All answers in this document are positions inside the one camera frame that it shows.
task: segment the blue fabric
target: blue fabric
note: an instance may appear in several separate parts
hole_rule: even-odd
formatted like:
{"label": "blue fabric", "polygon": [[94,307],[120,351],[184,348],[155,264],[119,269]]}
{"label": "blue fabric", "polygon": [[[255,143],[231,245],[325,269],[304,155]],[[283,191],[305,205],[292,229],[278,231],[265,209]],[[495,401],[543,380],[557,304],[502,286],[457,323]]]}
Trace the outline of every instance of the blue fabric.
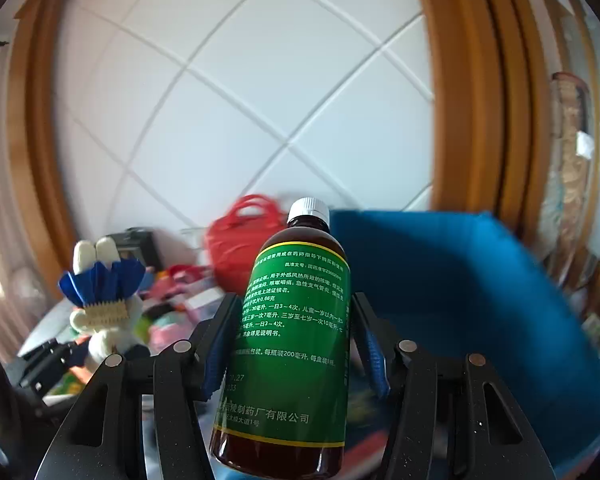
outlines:
{"label": "blue fabric", "polygon": [[565,299],[487,214],[332,211],[352,291],[429,351],[484,354],[557,474],[600,442],[600,360]]}
{"label": "blue fabric", "polygon": [[121,258],[107,269],[102,262],[79,274],[65,272],[58,286],[75,306],[126,300],[138,291],[144,265],[135,258]]}

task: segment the white tiled wall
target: white tiled wall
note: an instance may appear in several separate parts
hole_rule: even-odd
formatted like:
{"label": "white tiled wall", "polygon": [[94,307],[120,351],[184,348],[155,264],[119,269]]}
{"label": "white tiled wall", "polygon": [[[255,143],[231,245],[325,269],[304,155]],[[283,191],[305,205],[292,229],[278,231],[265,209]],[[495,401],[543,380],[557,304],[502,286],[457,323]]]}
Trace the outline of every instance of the white tiled wall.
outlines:
{"label": "white tiled wall", "polygon": [[240,195],[426,209],[419,0],[69,0],[56,107],[78,230],[207,226]]}

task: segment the white plush toy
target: white plush toy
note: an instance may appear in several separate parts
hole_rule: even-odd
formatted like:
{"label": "white plush toy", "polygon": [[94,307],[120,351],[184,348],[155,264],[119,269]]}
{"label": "white plush toy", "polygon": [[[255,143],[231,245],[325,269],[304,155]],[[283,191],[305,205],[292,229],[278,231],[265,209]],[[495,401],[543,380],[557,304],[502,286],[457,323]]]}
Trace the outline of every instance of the white plush toy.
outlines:
{"label": "white plush toy", "polygon": [[[142,342],[133,329],[142,314],[136,292],[144,266],[135,259],[121,259],[112,238],[101,238],[94,246],[82,240],[74,248],[74,272],[67,272],[59,286],[79,308],[70,317],[71,326],[91,335],[85,367],[94,372],[113,353],[138,350]],[[146,347],[141,354],[149,355]]]}

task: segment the yellow stripe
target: yellow stripe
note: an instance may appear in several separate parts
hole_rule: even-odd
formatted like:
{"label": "yellow stripe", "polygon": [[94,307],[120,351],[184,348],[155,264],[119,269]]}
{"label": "yellow stripe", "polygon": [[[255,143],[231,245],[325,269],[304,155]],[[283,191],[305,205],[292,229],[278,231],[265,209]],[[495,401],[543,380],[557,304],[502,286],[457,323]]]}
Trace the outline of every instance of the yellow stripe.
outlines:
{"label": "yellow stripe", "polygon": [[249,440],[256,440],[258,442],[266,442],[267,444],[280,444],[281,446],[295,446],[295,447],[343,447],[344,442],[300,442],[297,440],[280,440],[279,438],[269,438],[268,436],[257,436],[249,433],[243,433],[241,431],[229,430],[214,424],[214,427],[218,431],[228,433],[230,435],[241,436],[248,438]]}
{"label": "yellow stripe", "polygon": [[319,247],[321,249],[324,249],[325,251],[329,251],[331,254],[335,254],[337,257],[339,257],[339,259],[341,259],[344,262],[344,264],[347,267],[349,267],[349,264],[347,263],[347,261],[342,256],[340,256],[336,251],[332,251],[331,249],[329,249],[329,248],[327,248],[325,246],[318,245],[318,244],[312,244],[312,243],[309,243],[309,242],[282,242],[282,243],[279,243],[279,244],[272,245],[271,247],[267,247],[266,249],[260,251],[260,254],[258,254],[258,256],[256,256],[256,260],[260,257],[261,254],[266,253],[269,249],[280,247],[282,245],[308,245],[308,246],[311,246],[311,247]]}

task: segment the pink item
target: pink item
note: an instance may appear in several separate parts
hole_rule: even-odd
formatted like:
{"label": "pink item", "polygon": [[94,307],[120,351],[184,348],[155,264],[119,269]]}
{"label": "pink item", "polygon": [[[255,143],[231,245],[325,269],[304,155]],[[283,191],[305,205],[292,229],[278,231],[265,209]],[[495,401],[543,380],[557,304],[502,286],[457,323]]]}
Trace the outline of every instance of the pink item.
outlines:
{"label": "pink item", "polygon": [[192,332],[193,325],[185,317],[179,323],[163,327],[150,326],[149,346],[153,352],[160,353],[180,339],[189,339]]}

